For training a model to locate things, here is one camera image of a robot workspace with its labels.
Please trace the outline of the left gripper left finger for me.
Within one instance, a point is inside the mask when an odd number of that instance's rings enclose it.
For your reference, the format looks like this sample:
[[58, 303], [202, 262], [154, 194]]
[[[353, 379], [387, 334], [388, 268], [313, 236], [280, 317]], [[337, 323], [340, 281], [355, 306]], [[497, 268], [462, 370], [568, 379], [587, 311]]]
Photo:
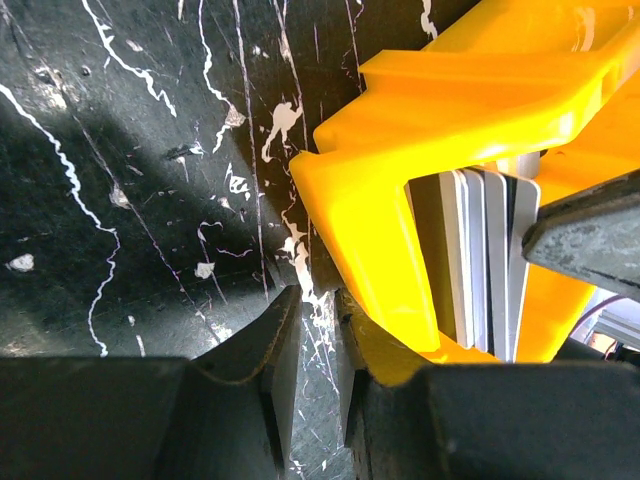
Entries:
[[200, 357], [1, 362], [5, 479], [282, 479], [301, 289]]

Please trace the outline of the orange card box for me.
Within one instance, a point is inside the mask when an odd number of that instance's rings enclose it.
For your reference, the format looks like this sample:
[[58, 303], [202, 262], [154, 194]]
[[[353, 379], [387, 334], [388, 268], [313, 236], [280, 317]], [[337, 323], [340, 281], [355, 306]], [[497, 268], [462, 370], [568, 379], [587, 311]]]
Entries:
[[422, 50], [385, 50], [291, 174], [348, 291], [439, 364], [491, 357], [441, 333], [410, 181], [541, 152], [550, 203], [639, 164], [639, 5], [483, 1]]

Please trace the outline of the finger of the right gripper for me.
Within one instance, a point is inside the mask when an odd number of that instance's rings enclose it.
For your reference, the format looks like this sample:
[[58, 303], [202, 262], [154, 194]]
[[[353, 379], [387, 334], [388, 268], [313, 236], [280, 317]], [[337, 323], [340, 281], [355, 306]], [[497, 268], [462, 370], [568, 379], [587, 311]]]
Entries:
[[523, 239], [532, 264], [639, 300], [639, 172], [552, 202]]

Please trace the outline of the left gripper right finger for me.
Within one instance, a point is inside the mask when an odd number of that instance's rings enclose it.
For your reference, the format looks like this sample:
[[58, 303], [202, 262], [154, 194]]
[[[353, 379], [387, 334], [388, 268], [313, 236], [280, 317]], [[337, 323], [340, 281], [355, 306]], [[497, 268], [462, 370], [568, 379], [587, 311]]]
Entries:
[[639, 370], [426, 360], [335, 296], [341, 420], [360, 479], [635, 479]]

